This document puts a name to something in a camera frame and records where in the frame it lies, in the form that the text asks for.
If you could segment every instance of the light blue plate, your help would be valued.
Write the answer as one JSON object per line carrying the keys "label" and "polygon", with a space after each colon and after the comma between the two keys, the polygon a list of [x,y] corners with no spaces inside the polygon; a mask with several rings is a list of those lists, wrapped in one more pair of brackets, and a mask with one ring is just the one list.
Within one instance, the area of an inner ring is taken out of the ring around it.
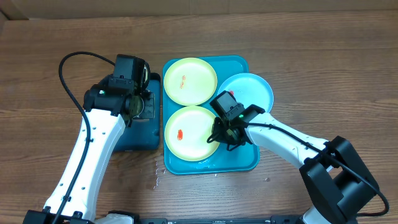
{"label": "light blue plate", "polygon": [[[216,93],[221,84],[229,77],[235,74],[249,72],[248,63],[245,61],[245,59],[237,55],[201,57],[200,59],[208,62],[216,71],[218,79]],[[164,65],[163,77],[167,69],[178,60],[179,59],[170,60]],[[216,93],[208,101],[199,106],[209,109],[212,113],[216,114],[210,106],[210,101],[217,95]],[[180,108],[183,108],[183,106],[172,101],[163,89],[164,128],[171,115]],[[260,150],[258,146],[255,145],[246,144],[245,146],[239,146],[237,149],[228,152],[226,150],[226,144],[220,144],[213,155],[202,161],[189,162],[179,159],[177,156],[171,153],[164,142],[164,163],[166,168],[173,174],[208,174],[231,171],[247,171],[255,168],[259,161]]]}
{"label": "light blue plate", "polygon": [[271,86],[255,74],[240,73],[229,77],[221,84],[217,95],[224,90],[232,93],[236,101],[242,103],[245,108],[250,105],[257,105],[269,113],[274,104]]}

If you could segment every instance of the table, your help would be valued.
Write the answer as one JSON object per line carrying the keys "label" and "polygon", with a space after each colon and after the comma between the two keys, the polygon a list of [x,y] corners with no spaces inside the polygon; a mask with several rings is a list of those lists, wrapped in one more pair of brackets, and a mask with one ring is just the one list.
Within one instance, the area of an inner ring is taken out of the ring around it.
{"label": "table", "polygon": [[[81,116],[59,80],[63,56],[131,54],[161,73],[172,58],[237,54],[274,91],[272,114],[312,136],[349,139],[398,219],[397,11],[8,21],[0,37],[0,222],[41,210],[75,145]],[[64,77],[78,100],[113,68],[77,56]],[[300,214],[311,201],[297,169],[261,149],[250,172],[173,175],[163,144],[112,156],[97,217],[238,218]],[[378,198],[363,210],[382,210]]]}

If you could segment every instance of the red stain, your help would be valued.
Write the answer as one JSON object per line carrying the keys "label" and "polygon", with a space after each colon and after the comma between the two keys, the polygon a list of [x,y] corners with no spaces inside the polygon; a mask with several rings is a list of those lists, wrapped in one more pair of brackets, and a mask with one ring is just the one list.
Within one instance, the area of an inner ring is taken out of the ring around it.
{"label": "red stain", "polygon": [[180,84],[180,89],[182,89],[182,88],[184,87],[184,81],[185,81],[185,79],[186,79],[186,77],[185,77],[185,75],[183,75],[183,76],[182,76],[182,81],[181,81],[181,84]]}
{"label": "red stain", "polygon": [[179,140],[179,141],[182,140],[182,130],[181,129],[179,129],[179,131],[178,131],[177,140]]}

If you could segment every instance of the yellow plate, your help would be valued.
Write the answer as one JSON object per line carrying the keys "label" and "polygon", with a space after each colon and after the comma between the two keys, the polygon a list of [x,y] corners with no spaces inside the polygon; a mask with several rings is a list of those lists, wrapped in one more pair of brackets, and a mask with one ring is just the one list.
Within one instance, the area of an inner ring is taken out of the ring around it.
{"label": "yellow plate", "polygon": [[184,58],[167,69],[164,90],[174,102],[184,105],[199,105],[213,96],[217,87],[214,68],[199,58]]}
{"label": "yellow plate", "polygon": [[211,156],[220,145],[207,143],[216,116],[200,106],[176,111],[167,121],[165,142],[170,151],[185,161],[200,161]]}

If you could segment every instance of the teal tray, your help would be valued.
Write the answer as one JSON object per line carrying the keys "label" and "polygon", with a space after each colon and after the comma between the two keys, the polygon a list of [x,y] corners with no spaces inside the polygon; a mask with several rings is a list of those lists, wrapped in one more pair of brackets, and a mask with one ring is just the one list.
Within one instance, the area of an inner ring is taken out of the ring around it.
{"label": "teal tray", "polygon": [[[216,71],[217,74],[217,89],[221,84],[229,77],[249,72],[248,63],[240,56],[237,55],[224,55],[214,57],[200,57],[200,59],[208,62]],[[163,67],[163,78],[166,74],[167,69],[179,59],[173,59],[168,61]],[[206,109],[209,109],[216,115],[214,110],[210,106],[210,101],[216,96],[216,93],[210,98],[210,100],[199,105]],[[163,88],[163,127],[166,127],[167,121],[174,112],[183,108],[172,101],[166,94]],[[164,142],[164,163],[166,168],[173,174],[209,174],[219,172],[233,172],[233,171],[247,171],[252,170],[257,166],[260,161],[260,150],[258,146],[246,144],[245,146],[239,146],[237,149],[229,152],[226,150],[226,144],[221,143],[218,149],[206,159],[196,162],[188,162],[176,157],[168,149],[165,140]]]}

